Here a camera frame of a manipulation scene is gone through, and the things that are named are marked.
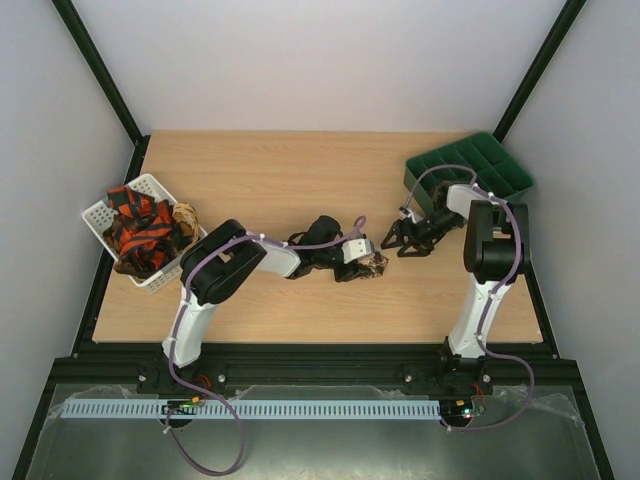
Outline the floral patterned tie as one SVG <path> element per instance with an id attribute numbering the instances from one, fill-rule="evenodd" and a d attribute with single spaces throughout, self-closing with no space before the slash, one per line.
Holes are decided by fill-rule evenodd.
<path id="1" fill-rule="evenodd" d="M 357 277 L 359 279 L 372 279 L 382 276 L 388 266 L 389 259 L 380 252 L 375 252 L 367 257 L 357 260 Z"/>

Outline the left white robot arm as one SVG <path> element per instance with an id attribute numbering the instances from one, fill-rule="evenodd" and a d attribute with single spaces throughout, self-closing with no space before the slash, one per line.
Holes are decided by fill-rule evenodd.
<path id="1" fill-rule="evenodd" d="M 256 271 L 284 279 L 299 279 L 314 269 L 331 269 L 338 276 L 361 277 L 375 257 L 373 242 L 361 232 L 358 217 L 344 233 L 337 220 L 321 215 L 311 226 L 277 240 L 253 233 L 229 219 L 183 254 L 181 299 L 162 348 L 177 368 L 194 363 L 215 311 L 229 300 Z"/>

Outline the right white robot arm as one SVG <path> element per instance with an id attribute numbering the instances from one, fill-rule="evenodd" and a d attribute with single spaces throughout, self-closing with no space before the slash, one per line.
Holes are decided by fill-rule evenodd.
<path id="1" fill-rule="evenodd" d="M 489 331 L 498 308 L 530 266 L 528 207 L 510 203 L 477 184 L 443 182 L 433 195 L 434 210 L 422 217 L 408 206 L 381 243 L 399 257 L 426 257 L 452 230 L 466 229 L 463 265 L 469 290 L 452 331 L 446 338 L 448 355 L 439 363 L 436 379 L 445 390 L 460 390 L 471 379 L 463 359 L 487 354 Z"/>

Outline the green divided organizer tray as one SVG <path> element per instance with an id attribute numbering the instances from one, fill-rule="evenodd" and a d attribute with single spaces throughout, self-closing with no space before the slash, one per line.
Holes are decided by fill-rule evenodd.
<path id="1" fill-rule="evenodd" d="M 413 192 L 412 199 L 425 212 L 434 210 L 433 195 L 443 182 L 460 183 L 471 179 L 458 168 L 443 168 L 417 179 L 441 165 L 458 165 L 474 170 L 476 182 L 487 192 L 508 201 L 518 201 L 533 187 L 533 179 L 502 144 L 490 133 L 479 132 L 444 146 L 413 156 L 405 162 L 403 183 Z"/>

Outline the brown tan patterned tie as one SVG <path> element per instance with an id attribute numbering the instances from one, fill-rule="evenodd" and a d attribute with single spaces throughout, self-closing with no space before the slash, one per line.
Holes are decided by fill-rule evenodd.
<path id="1" fill-rule="evenodd" d="M 172 219 L 181 229 L 184 236 L 189 237 L 188 246 L 200 239 L 200 226 L 196 210 L 188 203 L 178 202 L 173 205 Z"/>

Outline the orange navy striped tie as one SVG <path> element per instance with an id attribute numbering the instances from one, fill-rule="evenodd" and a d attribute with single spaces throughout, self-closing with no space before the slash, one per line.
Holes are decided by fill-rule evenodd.
<path id="1" fill-rule="evenodd" d="M 121 186 L 107 191 L 107 203 L 115 215 L 102 236 L 116 252 L 119 268 L 126 274 L 146 278 L 175 258 L 176 225 L 168 200 L 156 201 Z"/>

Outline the white perforated plastic basket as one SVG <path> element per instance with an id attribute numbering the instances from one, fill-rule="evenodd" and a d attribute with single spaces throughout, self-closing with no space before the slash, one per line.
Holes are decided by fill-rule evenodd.
<path id="1" fill-rule="evenodd" d="M 133 190 L 152 196 L 156 201 L 168 200 L 172 206 L 179 202 L 151 174 L 143 174 L 124 186 L 129 186 Z M 119 268 L 116 252 L 109 247 L 103 239 L 102 234 L 111 225 L 114 215 L 115 211 L 108 206 L 106 197 L 86 209 L 82 214 L 82 218 L 96 238 L 98 238 L 102 243 L 106 251 L 114 259 L 114 270 L 117 273 L 129 277 L 136 287 L 143 288 L 150 293 L 157 292 L 168 282 L 180 275 L 180 258 L 186 250 L 190 249 L 195 244 L 188 246 L 190 238 L 183 235 L 181 229 L 174 221 L 173 222 L 176 225 L 175 233 L 173 234 L 173 241 L 176 247 L 175 258 L 151 276 L 141 278 L 137 275 L 128 275 L 124 270 Z M 199 240 L 201 240 L 206 235 L 206 231 L 200 224 L 199 226 Z"/>

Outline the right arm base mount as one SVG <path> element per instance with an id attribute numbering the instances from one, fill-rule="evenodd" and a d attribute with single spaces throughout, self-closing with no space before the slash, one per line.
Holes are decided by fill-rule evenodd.
<path id="1" fill-rule="evenodd" d="M 410 363 L 404 364 L 402 368 L 407 394 L 433 398 L 466 398 L 479 393 L 491 395 L 493 385 L 484 381 L 484 374 L 483 370 L 435 363 Z"/>

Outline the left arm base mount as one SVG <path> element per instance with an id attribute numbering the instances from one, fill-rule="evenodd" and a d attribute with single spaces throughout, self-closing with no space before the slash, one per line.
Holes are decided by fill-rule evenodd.
<path id="1" fill-rule="evenodd" d="M 214 392 L 214 382 L 206 371 L 199 371 L 193 366 L 185 368 L 175 367 L 175 373 L 183 381 L 196 385 L 201 389 Z M 201 395 L 201 392 L 187 387 L 176 381 L 170 373 L 166 358 L 159 362 L 143 362 L 138 365 L 138 381 L 136 392 L 138 394 L 156 395 L 160 399 L 181 399 Z"/>

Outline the right black frame post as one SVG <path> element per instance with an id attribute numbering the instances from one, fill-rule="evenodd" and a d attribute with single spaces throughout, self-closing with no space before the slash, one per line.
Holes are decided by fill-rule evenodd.
<path id="1" fill-rule="evenodd" d="M 567 0 L 564 2 L 493 131 L 493 136 L 498 142 L 502 143 L 507 137 L 586 3 L 586 0 Z"/>

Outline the black frame post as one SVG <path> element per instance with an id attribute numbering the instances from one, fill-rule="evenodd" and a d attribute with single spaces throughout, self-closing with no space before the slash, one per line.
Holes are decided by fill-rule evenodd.
<path id="1" fill-rule="evenodd" d="M 141 144 L 145 136 L 134 120 L 124 97 L 74 3 L 71 0 L 52 0 L 51 3 L 91 70 L 127 136 L 135 146 Z"/>
<path id="2" fill-rule="evenodd" d="M 493 136 L 498 142 L 502 143 L 507 137 L 586 3 L 586 0 L 567 0 L 564 2 L 493 131 Z"/>

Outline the black aluminium frame rail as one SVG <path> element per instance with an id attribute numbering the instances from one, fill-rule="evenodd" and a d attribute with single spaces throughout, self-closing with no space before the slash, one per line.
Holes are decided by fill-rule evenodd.
<path id="1" fill-rule="evenodd" d="M 585 387 L 573 360 L 544 344 L 497 346 L 526 360 L 533 374 L 514 361 L 487 358 L 478 370 L 497 386 Z M 136 392 L 138 365 L 164 357 L 155 345 L 101 345 L 54 361 L 47 389 L 58 385 L 130 385 Z M 410 363 L 449 366 L 440 346 L 428 345 L 242 345 L 208 344 L 193 367 L 206 371 L 215 393 L 230 397 L 250 386 L 372 386 L 405 393 L 402 368 Z"/>

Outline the left black frame post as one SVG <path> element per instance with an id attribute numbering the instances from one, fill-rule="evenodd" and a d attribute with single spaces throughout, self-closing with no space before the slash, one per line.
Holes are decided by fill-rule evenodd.
<path id="1" fill-rule="evenodd" d="M 74 3 L 71 0 L 52 0 L 51 3 L 91 70 L 127 136 L 135 146 L 141 144 L 145 136 L 134 120 L 124 97 Z"/>

